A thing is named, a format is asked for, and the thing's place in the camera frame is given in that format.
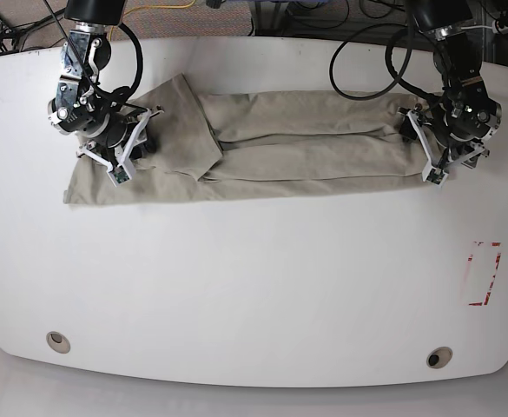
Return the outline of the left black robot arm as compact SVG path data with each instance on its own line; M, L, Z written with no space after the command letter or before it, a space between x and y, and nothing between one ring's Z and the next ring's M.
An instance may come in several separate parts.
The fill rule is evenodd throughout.
M426 153L423 180L440 185L450 168L473 169L480 156L488 155L485 143L497 132L502 109L487 93L480 75L482 59L463 29L472 20L468 3L406 1L405 9L408 22L435 39L433 61L443 80L442 95L399 83L429 105L429 117L422 110L409 110L407 118Z

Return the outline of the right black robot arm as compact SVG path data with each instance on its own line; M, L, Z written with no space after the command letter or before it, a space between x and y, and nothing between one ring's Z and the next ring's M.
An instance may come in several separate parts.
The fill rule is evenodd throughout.
M125 7L124 1L67 2L63 16L76 27L63 32L62 71L48 105L49 123L63 135L78 135L76 155L101 164L115 185L131 180L134 162L155 152L146 127L162 112L129 102L142 80L143 54L138 38L122 22ZM99 76L111 58L106 29L114 27L134 45L136 72L131 85L108 92Z

